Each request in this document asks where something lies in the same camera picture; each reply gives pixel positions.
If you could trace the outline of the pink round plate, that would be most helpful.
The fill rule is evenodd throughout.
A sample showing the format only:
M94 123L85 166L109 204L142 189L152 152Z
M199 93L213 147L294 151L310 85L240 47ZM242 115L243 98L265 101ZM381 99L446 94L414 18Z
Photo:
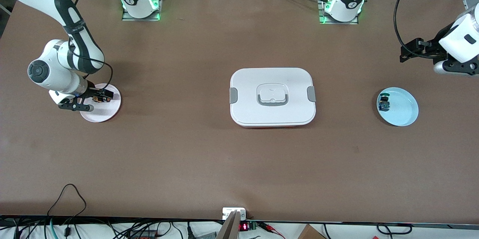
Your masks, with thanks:
M95 102L93 98L84 101L84 104L91 105L94 108L92 111L80 112L85 120L94 123L105 122L118 113L122 103L120 91L113 85L108 85L106 89L113 92L113 99L109 102Z

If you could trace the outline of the light blue round plate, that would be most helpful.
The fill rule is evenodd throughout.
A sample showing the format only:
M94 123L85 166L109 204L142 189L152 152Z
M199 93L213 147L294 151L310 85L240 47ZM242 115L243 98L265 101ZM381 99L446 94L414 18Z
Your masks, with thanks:
M378 111L379 95L382 93L390 94L390 110L387 112ZM389 87L382 90L376 100L376 109L385 122L398 127L413 124L419 115L419 106L414 96L405 89L398 87Z

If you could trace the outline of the metal base mounting plate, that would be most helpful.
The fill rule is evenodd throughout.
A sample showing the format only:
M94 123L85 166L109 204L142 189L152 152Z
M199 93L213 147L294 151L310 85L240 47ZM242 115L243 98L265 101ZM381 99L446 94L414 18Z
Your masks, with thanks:
M126 9L123 9L122 21L160 21L161 20L161 8L163 0L149 0L150 4L155 8L152 14L145 18L134 18Z
M359 14L356 14L353 20L351 21L337 21L330 14L325 12L326 4L318 0L318 12L319 12L319 22L322 24L343 24L343 25L356 25L358 24Z

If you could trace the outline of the white lidded lunch box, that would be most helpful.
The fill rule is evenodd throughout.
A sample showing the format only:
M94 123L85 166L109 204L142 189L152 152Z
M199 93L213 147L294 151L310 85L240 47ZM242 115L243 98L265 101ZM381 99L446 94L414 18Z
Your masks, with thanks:
M311 75L302 68L243 68L231 77L230 115L242 127L306 125L316 116Z

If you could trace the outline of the brown cardboard box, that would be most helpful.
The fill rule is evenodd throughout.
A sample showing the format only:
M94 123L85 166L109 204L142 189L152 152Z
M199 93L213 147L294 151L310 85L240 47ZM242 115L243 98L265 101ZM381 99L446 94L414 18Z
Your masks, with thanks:
M306 224L298 236L298 239L327 239L310 224Z

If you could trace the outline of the red clip lead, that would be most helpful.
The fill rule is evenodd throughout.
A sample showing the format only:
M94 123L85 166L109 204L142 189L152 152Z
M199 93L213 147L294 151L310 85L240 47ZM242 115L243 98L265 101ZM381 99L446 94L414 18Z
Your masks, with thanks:
M272 226L264 223L264 222L260 222L258 221L257 222L257 225L258 227L262 228L263 230L265 230L266 232L269 232L269 233L272 233L272 234L276 234L278 236L280 236L282 239L286 239L280 232L278 232L275 228L273 228Z

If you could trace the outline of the small white mount block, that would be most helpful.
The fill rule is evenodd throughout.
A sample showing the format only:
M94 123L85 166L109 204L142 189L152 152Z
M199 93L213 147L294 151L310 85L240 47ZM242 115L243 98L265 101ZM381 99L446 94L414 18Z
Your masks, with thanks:
M247 212L246 209L243 207L223 207L222 209L222 220L226 220L229 217L230 213L238 211L240 214L241 221L245 221L247 219Z

